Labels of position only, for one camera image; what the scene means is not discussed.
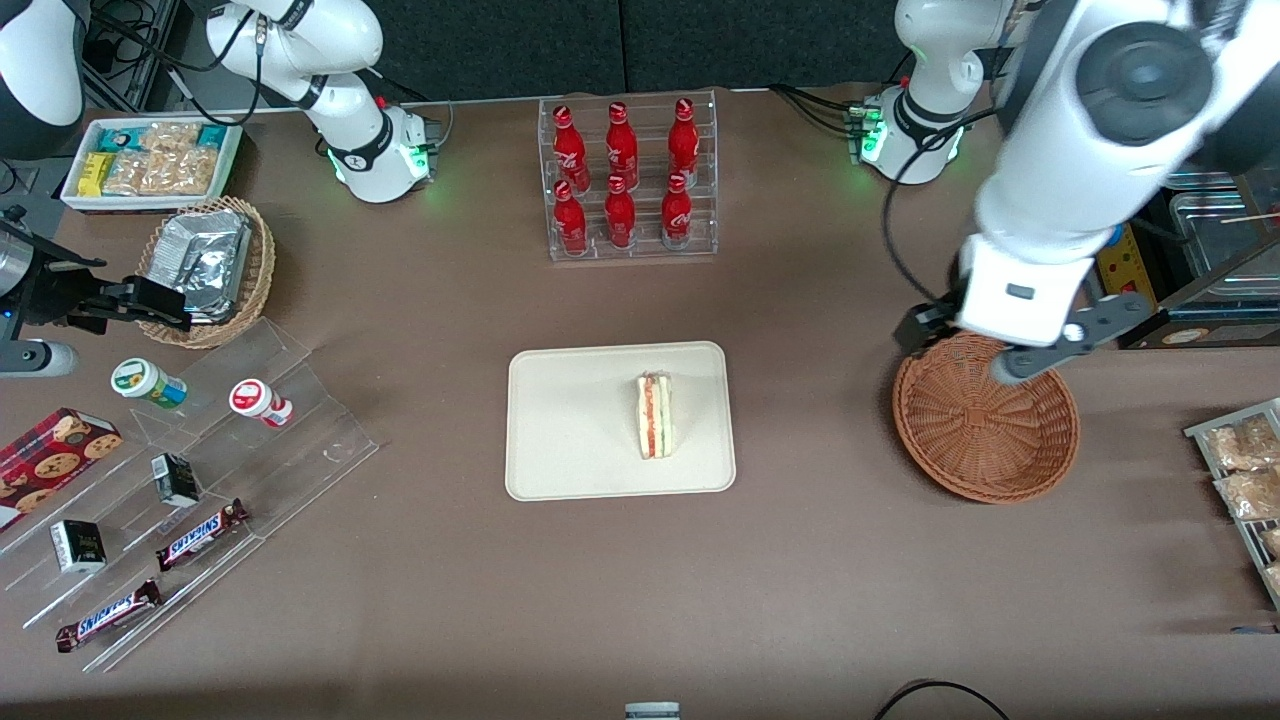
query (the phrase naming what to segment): red bottle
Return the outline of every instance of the red bottle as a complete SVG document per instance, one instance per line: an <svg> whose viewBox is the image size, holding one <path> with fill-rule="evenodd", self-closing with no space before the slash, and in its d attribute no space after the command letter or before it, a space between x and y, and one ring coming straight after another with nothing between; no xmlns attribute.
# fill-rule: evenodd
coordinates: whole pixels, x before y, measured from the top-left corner
<svg viewBox="0 0 1280 720"><path fill-rule="evenodd" d="M561 245L570 255L586 252L586 213L582 204L573 197L573 190L567 181L556 181L556 229Z"/></svg>
<svg viewBox="0 0 1280 720"><path fill-rule="evenodd" d="M582 133L573 127L573 113L564 105L552 110L552 118L556 120L556 161L561 167L561 177L570 182L573 192L581 195L591 187Z"/></svg>
<svg viewBox="0 0 1280 720"><path fill-rule="evenodd" d="M631 247L636 229L636 204L627 192L627 179L620 173L609 176L609 196L604 199L604 217L609 222L609 242L620 250Z"/></svg>
<svg viewBox="0 0 1280 720"><path fill-rule="evenodd" d="M698 126L694 124L694 102L687 97L676 100L676 124L667 136L671 151L671 172L685 176L685 187L698 184Z"/></svg>
<svg viewBox="0 0 1280 720"><path fill-rule="evenodd" d="M609 149L609 172L622 176L627 190L635 190L640 184L640 143L622 102L609 102L609 132L604 136L604 146Z"/></svg>
<svg viewBox="0 0 1280 720"><path fill-rule="evenodd" d="M689 245L689 220L694 204L685 191L685 176L671 173L667 196L662 199L662 243L667 250L684 250Z"/></svg>

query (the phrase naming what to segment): wicker basket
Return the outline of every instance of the wicker basket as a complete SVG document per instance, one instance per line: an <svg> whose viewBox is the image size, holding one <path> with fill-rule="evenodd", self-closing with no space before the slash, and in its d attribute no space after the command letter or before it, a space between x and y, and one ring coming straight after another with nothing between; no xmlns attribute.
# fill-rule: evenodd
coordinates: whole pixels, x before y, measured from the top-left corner
<svg viewBox="0 0 1280 720"><path fill-rule="evenodd" d="M266 227L262 215L259 215L252 205L236 197L219 197L184 208L178 211L178 215L214 210L236 210L243 213L253 223L253 236L250 238L248 256L244 258L244 272L241 275L239 296L236 299L236 316L221 325L192 325L191 332L177 331L159 323L138 323L142 332L151 340L179 345L189 350L218 347L247 331L262 314L262 306L266 305L266 296L271 290L271 272L275 270L275 241L271 238L271 228ZM151 265L151 254L155 252L163 227L161 224L156 232L151 233L151 242L142 251L142 260L138 263L140 275L146 274Z"/></svg>
<svg viewBox="0 0 1280 720"><path fill-rule="evenodd" d="M1055 372L1018 386L992 379L1005 345L961 333L902 363L893 421L911 457L951 492L997 505L1053 488L1075 462L1080 420Z"/></svg>

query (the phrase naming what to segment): table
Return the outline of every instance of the table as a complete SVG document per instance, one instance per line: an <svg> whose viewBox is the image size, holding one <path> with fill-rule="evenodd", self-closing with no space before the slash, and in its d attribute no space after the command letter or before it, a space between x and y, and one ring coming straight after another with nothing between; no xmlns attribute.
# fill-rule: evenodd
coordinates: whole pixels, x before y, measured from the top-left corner
<svg viewBox="0 0 1280 720"><path fill-rule="evenodd" d="M562 720L671 698L691 720L847 719L924 676L1014 717L1274 716L1280 643L1226 630L1275 616L1180 429L1277 395L1275 354L1076 361L1070 477L1024 506L960 501L892 429L891 332L916 299L879 245L886 182L772 95L718 99L722 250L680 265L552 266L534 101L460 106L438 182L387 206L334 182L301 114L250 123L230 191L279 245L268 315L385 447L110 674L51 671L51 638L0 602L5 717ZM934 287L996 146L979 127L899 196ZM156 223L67 213L58 241L124 275ZM119 360L197 357L125 325L45 334L82 368L0 384L3 438L61 405L124 419ZM687 340L728 357L732 488L507 496L516 352ZM987 717L943 691L900 711Z"/></svg>

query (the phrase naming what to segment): aluminum foil package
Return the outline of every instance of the aluminum foil package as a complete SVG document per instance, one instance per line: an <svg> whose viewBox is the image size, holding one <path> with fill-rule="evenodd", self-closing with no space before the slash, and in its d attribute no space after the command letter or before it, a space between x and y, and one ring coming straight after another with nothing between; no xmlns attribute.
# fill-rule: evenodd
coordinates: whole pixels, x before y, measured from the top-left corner
<svg viewBox="0 0 1280 720"><path fill-rule="evenodd" d="M160 229L147 278L182 292L193 324L236 315L244 256L253 227L234 210L170 218Z"/></svg>

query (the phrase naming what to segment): acrylic display stand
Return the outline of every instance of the acrylic display stand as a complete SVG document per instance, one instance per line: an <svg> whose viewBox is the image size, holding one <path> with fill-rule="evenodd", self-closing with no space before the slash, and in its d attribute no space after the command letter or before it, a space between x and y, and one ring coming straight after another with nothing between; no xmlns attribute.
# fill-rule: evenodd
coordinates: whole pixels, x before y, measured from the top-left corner
<svg viewBox="0 0 1280 720"><path fill-rule="evenodd" d="M689 223L689 245L682 250L668 250L662 243L662 199L667 195L669 154L667 136L676 122L676 100L687 97L694 102L694 124L698 126L698 183L689 188L694 211ZM609 159L604 136L609 132L609 102L626 102L631 128L640 145L640 184L631 191L636 205L635 242L620 250L609 242L604 219L604 199L608 197ZM586 211L586 252L568 255L556 232L556 196L552 192L561 179L556 161L556 123L552 110L566 105L573 111L573 126L586 143L586 165L591 170L591 187L577 196ZM657 92L621 95L617 97L553 97L538 104L538 150L543 168L543 201L547 206L547 242L552 260L630 260L678 259L713 255L719 249L719 223L716 215L719 195L719 164L717 154L718 132L716 124L716 95L700 92Z"/></svg>
<svg viewBox="0 0 1280 720"><path fill-rule="evenodd" d="M189 395L173 411L138 402L138 430L124 432L125 443L108 456L115 465L81 478L63 492L78 489L56 509L28 518L5 538L0 574L4 602L18 607L24 628L49 638L155 578L165 603L143 611L123 628L99 633L65 656L68 664L110 670L183 607L320 497L378 446L360 423L329 396L305 363L308 351L270 320L259 320L244 334L179 373ZM280 429L232 413L227 396L236 382L259 378L293 401L293 419ZM131 437L140 433L141 437ZM174 507L160 502L151 459L161 452L183 455L201 488L200 502ZM166 573L156 551L239 498L250 519L211 546ZM63 574L54 557L49 525L58 520L90 520L99 525L108 565L93 574Z"/></svg>
<svg viewBox="0 0 1280 720"><path fill-rule="evenodd" d="M1208 442L1206 442L1206 434L1212 429L1221 428L1222 425L1234 425L1257 415L1266 418L1267 423L1271 425L1271 432L1274 432L1276 437L1280 437L1280 398L1270 400L1252 407L1245 407L1238 413L1222 415L1221 418L1216 418L1183 430L1183 434L1194 439L1196 446L1199 447L1201 455L1204 456L1204 461L1208 464L1210 471L1213 473L1213 486L1219 489L1219 492L1222 489L1222 480L1226 479L1228 473L1222 470L1217 457L1210 450ZM1258 537L1266 530L1280 527L1280 520L1239 520L1233 516L1233 521L1235 523L1235 528L1240 530L1240 537L1244 538L1244 546L1248 548L1249 557L1253 559L1253 565L1258 569L1258 574L1262 574L1262 570L1272 562L1280 561L1280 559L1274 557L1271 552L1267 551L1266 544L1263 544L1262 539ZM1280 593L1277 593L1275 588L1271 587L1271 583L1266 582L1266 579L1263 579L1262 584L1267 588L1267 593L1271 596L1271 603L1276 607L1276 610L1280 610Z"/></svg>

